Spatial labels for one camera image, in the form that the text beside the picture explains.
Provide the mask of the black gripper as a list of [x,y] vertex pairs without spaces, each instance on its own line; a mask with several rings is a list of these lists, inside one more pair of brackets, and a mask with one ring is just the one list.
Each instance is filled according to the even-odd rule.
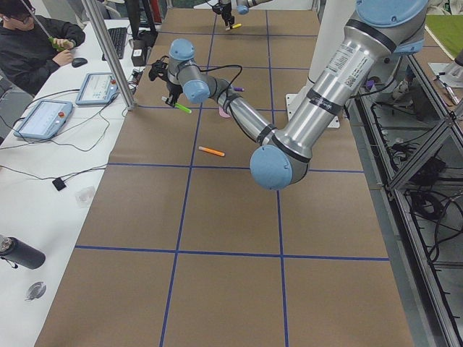
[[221,17],[224,20],[225,28],[232,27],[234,25],[234,17],[232,16],[232,1],[231,0],[219,0],[221,8]]
[[183,93],[182,86],[168,81],[166,87],[169,96],[162,96],[161,100],[168,106],[177,107],[179,96]]

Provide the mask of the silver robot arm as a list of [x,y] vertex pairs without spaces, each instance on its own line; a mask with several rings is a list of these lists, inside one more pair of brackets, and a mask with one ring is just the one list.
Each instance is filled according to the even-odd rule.
[[162,79],[173,106],[180,94],[191,103],[212,99],[239,125],[258,149],[250,159],[254,180],[263,188],[283,189],[305,177],[312,147],[373,65],[393,54],[422,48],[426,1],[357,1],[339,44],[315,84],[283,129],[266,121],[230,82],[204,74],[195,63],[195,47],[183,38],[172,42]]
[[[257,5],[270,2],[271,0],[237,0],[236,9],[239,14],[247,14],[249,8],[256,7]],[[212,6],[213,11],[219,14],[224,21],[227,30],[231,30],[235,26],[235,18],[232,14],[232,1],[231,0],[218,0]]]

